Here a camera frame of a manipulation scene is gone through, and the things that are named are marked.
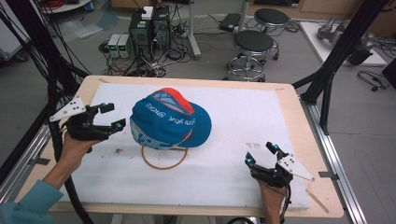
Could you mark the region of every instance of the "cap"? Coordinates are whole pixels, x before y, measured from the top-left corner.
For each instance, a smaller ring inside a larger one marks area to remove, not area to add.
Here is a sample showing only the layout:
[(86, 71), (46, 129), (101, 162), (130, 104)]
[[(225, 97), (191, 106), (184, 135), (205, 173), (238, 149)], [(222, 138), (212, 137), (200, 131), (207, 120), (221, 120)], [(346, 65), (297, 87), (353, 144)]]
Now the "cap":
[(172, 88), (160, 89), (138, 101), (130, 123), (134, 140), (155, 149), (198, 147), (212, 129), (209, 114)]

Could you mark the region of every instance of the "cap brim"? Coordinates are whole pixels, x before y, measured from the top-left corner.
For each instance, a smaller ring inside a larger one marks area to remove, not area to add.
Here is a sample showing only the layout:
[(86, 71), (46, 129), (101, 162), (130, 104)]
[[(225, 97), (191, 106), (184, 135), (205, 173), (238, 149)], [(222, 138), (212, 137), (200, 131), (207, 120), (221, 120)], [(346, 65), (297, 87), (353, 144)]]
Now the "cap brim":
[(190, 102), (194, 109), (195, 124), (191, 136), (178, 147), (198, 147), (203, 144), (212, 131), (212, 121), (209, 114), (200, 106)]

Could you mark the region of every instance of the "black cushion seat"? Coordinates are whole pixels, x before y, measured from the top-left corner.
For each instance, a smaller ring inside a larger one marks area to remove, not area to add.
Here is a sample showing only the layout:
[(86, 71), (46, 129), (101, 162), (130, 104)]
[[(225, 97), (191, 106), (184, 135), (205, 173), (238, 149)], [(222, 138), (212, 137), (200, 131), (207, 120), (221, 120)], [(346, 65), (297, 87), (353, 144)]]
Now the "black cushion seat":
[(284, 25), (289, 17), (276, 9), (261, 8), (254, 13), (254, 20), (263, 25)]
[(264, 52), (273, 46), (273, 39), (259, 31), (241, 31), (234, 37), (234, 43), (242, 50)]

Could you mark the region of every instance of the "gray floor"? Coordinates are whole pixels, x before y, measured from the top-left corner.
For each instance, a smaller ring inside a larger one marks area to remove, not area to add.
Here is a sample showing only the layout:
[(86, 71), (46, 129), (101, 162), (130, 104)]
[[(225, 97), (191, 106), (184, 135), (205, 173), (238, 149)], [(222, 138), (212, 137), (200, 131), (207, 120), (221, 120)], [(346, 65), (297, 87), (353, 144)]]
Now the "gray floor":
[[(85, 26), (100, 23), (105, 27), (104, 31), (89, 38), (77, 38), (67, 42), (92, 74), (101, 74), (106, 69), (106, 59), (98, 51), (98, 46), (113, 33), (127, 32), (129, 26), (130, 13), (118, 12), (118, 18), (102, 5), (99, 4), (93, 13), (75, 10), (57, 17), (59, 23), (79, 21), (83, 18), (81, 23)], [(203, 5), (198, 5), (197, 14), (235, 12), (240, 6), (239, 3), (230, 5), (230, 11), (218, 7), (217, 12), (213, 8), (211, 11), (205, 11)], [(215, 18), (221, 21), (223, 16), (218, 15)], [(205, 25), (195, 33), (222, 32), (217, 29), (217, 23), (209, 20), (210, 17), (204, 16), (196, 18), (196, 28), (203, 23)], [(233, 35), (197, 35), (196, 39), (202, 57), (197, 61), (191, 60), (188, 63), (169, 66), (170, 71), (166, 77), (220, 80), (226, 75), (225, 64), (238, 54), (233, 47)], [(291, 84), (320, 68), (321, 62), (301, 31), (297, 34), (283, 32), (275, 39), (280, 43), (281, 51), (277, 61), (267, 59), (267, 82)], [(61, 46), (58, 38), (54, 41)], [(391, 62), (391, 58), (377, 52), (385, 61)], [(396, 90), (390, 86), (384, 91), (373, 92), (369, 85), (356, 76), (360, 70), (381, 73), (383, 68), (342, 66), (333, 81), (329, 114), (332, 141), (368, 223), (396, 222)], [(0, 162), (3, 163), (43, 108), (47, 93), (46, 82), (31, 61), (14, 61), (0, 67), (0, 87), (0, 144), (3, 152)], [(297, 92), (303, 93), (305, 90), (306, 86)], [(79, 223), (74, 214), (53, 215), (55, 223)], [(93, 214), (92, 218), (95, 223), (110, 223), (111, 219), (109, 215), (100, 214)], [(225, 222), (226, 219), (219, 218), (219, 222)], [(345, 215), (335, 219), (289, 217), (286, 223), (350, 222)]]

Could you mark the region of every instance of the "blue sleeve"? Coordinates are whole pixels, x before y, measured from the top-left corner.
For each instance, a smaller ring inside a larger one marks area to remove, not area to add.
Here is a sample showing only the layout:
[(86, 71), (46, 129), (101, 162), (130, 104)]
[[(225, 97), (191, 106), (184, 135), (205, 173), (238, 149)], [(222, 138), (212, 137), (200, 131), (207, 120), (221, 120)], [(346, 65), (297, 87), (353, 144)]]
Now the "blue sleeve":
[(37, 180), (20, 202), (1, 205), (0, 224), (52, 223), (48, 211), (63, 196), (53, 186), (42, 180)]

